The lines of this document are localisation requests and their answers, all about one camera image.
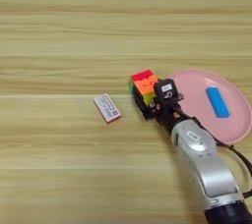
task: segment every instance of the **white eraser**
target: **white eraser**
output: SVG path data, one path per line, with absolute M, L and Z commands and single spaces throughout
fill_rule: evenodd
M 121 117 L 120 111 L 107 93 L 96 97 L 94 104 L 107 124 Z

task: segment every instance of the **eraser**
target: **eraser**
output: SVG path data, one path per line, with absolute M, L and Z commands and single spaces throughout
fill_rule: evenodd
M 121 117 L 120 111 L 116 108 L 107 93 L 96 97 L 94 99 L 94 104 L 107 124 Z
M 210 102 L 215 110 L 215 113 L 218 118 L 228 118 L 230 117 L 230 112 L 224 102 L 223 97 L 217 87 L 208 87 L 207 95 L 210 99 Z

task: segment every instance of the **black cable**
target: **black cable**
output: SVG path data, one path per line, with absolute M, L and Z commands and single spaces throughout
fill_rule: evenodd
M 172 109 L 173 109 L 174 111 L 176 111 L 177 113 L 181 114 L 181 115 L 184 116 L 185 118 L 194 120 L 194 121 L 196 122 L 196 124 L 197 124 L 200 128 L 202 128 L 203 130 L 205 130 L 206 132 L 208 132 L 208 133 L 214 138 L 214 140 L 215 140 L 216 143 L 217 143 L 217 146 L 228 148 L 229 150 L 231 150 L 232 152 L 234 152 L 234 153 L 242 160 L 242 162 L 245 164 L 245 166 L 247 167 L 247 169 L 248 169 L 248 171 L 249 171 L 249 173 L 250 173 L 250 176 L 251 176 L 251 178 L 252 178 L 252 164 L 251 164 L 251 162 L 250 162 L 241 152 L 239 152 L 238 150 L 236 150 L 236 149 L 234 148 L 234 145 L 228 145 L 228 144 L 226 144 L 226 143 L 224 143 L 224 142 L 218 140 L 217 138 L 215 138 L 215 137 L 214 137 L 214 136 L 213 136 L 202 124 L 201 124 L 201 122 L 200 122 L 197 118 L 188 116 L 187 114 L 185 114 L 185 113 L 180 109 L 179 106 L 171 105 L 171 107 L 172 107 Z M 251 197 L 251 196 L 252 196 L 252 189 L 251 189 L 250 191 L 248 191 L 248 192 L 243 193 L 243 196 L 244 196 L 244 198 L 249 198 L 249 197 Z

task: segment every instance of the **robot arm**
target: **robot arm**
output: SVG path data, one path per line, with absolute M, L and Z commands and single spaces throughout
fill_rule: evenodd
M 188 171 L 209 224 L 252 224 L 243 193 L 217 153 L 216 140 L 196 119 L 185 115 L 183 97 L 173 80 L 158 80 L 154 102 L 146 104 L 133 86 L 134 99 L 146 119 L 156 118 L 171 134 L 179 159 Z
M 193 120 L 177 124 L 171 132 L 171 141 L 205 211 L 244 200 L 229 168 L 217 153 L 215 140 Z

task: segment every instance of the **pink plate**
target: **pink plate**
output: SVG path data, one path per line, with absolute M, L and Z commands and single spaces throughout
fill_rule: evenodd
M 184 95 L 180 102 L 183 111 L 197 117 L 217 139 L 225 143 L 242 140 L 251 130 L 251 108 L 243 94 L 226 79 L 201 70 L 182 70 L 170 76 L 178 91 Z M 206 88 L 220 89 L 230 117 L 218 118 L 207 96 Z

